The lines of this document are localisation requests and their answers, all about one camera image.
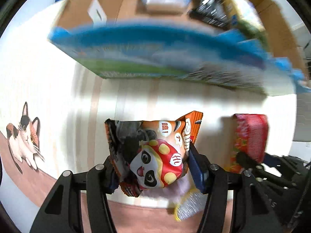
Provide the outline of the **orange panda snack bag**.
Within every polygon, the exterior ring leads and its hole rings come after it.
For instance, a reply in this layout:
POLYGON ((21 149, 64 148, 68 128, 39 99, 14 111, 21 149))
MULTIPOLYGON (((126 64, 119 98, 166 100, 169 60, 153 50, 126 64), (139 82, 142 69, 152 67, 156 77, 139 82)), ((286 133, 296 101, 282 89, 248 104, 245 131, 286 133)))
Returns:
POLYGON ((177 120, 107 119, 111 163, 123 193, 138 197, 144 190, 166 188, 183 177, 202 118, 202 112, 192 111, 177 120))

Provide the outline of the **purple fluffy cloth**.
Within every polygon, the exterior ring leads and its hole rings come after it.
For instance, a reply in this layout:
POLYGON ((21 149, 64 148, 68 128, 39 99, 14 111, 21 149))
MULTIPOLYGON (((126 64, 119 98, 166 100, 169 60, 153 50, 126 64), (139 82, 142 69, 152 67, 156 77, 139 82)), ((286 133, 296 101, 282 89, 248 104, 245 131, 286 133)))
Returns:
POLYGON ((140 196, 141 205, 150 208, 173 208, 193 188, 193 178, 187 173, 168 187, 143 191, 140 196))

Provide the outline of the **striped cat table mat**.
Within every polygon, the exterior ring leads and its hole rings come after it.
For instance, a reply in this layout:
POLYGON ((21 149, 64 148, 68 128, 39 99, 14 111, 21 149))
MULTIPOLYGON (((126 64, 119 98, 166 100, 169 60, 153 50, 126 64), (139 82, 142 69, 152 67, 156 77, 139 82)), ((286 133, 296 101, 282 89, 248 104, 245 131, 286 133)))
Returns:
POLYGON ((102 79, 67 56, 47 37, 62 1, 10 23, 1 37, 1 202, 21 232, 29 232, 44 198, 63 171, 86 171, 109 154, 104 122, 174 120, 198 110, 204 117, 196 147, 226 167, 232 115, 265 114, 267 151, 286 155, 292 146, 297 97, 264 96, 199 83, 163 79, 102 79), (7 124, 17 125, 23 106, 41 122, 38 170, 12 161, 7 124))

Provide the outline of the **yellow sponge pack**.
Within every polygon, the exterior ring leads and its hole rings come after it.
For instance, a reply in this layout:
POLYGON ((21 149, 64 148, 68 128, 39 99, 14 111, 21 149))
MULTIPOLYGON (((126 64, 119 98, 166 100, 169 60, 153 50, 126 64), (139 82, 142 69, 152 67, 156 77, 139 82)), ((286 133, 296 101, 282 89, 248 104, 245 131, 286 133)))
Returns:
POLYGON ((261 32, 265 30, 259 14, 249 0, 224 0, 224 7, 230 26, 249 24, 261 32))

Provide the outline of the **brown cardboard box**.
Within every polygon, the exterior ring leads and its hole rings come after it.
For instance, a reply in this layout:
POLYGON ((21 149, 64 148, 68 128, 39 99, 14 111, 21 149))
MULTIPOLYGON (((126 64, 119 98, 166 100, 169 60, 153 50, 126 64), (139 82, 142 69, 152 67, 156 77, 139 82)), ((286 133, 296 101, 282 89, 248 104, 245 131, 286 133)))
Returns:
POLYGON ((142 0, 66 0, 52 44, 102 78, 154 77, 243 88, 269 96, 309 93, 307 68, 272 0, 253 3, 265 30, 223 30, 142 0))

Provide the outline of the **red snack pack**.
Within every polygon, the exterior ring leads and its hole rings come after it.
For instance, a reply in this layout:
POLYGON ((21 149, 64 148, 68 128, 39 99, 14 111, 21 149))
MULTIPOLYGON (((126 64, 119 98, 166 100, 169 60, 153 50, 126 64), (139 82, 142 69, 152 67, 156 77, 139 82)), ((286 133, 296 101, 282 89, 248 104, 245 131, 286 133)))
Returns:
POLYGON ((233 149, 230 155, 229 171, 240 173, 241 164, 237 153, 246 153, 251 159, 262 163, 265 156, 269 125, 264 114, 234 114, 233 149))

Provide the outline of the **black snack packet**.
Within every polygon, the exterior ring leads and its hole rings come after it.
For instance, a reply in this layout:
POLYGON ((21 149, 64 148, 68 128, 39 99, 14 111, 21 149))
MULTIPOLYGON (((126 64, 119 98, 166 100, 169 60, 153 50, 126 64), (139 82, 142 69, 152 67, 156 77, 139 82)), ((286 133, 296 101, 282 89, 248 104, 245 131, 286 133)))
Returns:
POLYGON ((195 6, 188 12, 191 19, 228 30, 229 19, 226 15, 224 0, 196 0, 195 6))

